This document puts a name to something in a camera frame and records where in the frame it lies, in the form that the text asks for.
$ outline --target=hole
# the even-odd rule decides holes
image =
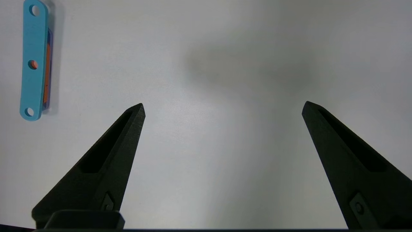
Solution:
[[[40,14],[40,9],[36,5],[31,5],[29,7],[29,11],[30,11],[30,14],[33,15],[33,16],[39,16],[39,14]]]
[[[31,68],[31,69],[33,69],[33,70],[36,70],[37,67],[38,67],[38,64],[37,64],[37,62],[36,62],[35,60],[29,60],[29,62],[28,62],[28,67]]]
[[[26,108],[26,109],[24,110],[24,113],[25,113],[27,116],[31,117],[31,116],[34,115],[34,110],[33,110],[32,108]]]

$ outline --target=white table surface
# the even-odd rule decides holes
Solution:
[[[345,228],[301,117],[337,116],[412,177],[412,1],[49,0],[51,109],[19,115],[22,0],[0,0],[0,223],[128,107],[126,228]]]

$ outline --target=purple part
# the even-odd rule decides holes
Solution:
[[[49,69],[49,76],[46,77],[49,79],[49,89],[48,89],[49,95],[48,95],[47,101],[43,103],[42,110],[46,110],[50,106],[50,94],[51,94],[50,87],[52,85],[52,60],[53,60],[52,59],[53,58],[53,33],[50,30],[50,28],[47,30],[47,44],[50,45],[50,69]]]

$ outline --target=blue plastic bracket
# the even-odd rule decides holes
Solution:
[[[49,11],[41,1],[24,1],[20,115],[28,121],[38,120],[42,115],[48,16]]]

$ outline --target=screw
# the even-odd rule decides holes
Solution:
[[[359,203],[359,202],[356,202],[356,203],[355,203],[355,208],[356,208],[356,211],[357,211],[360,215],[362,215],[362,214],[365,212],[362,204]]]

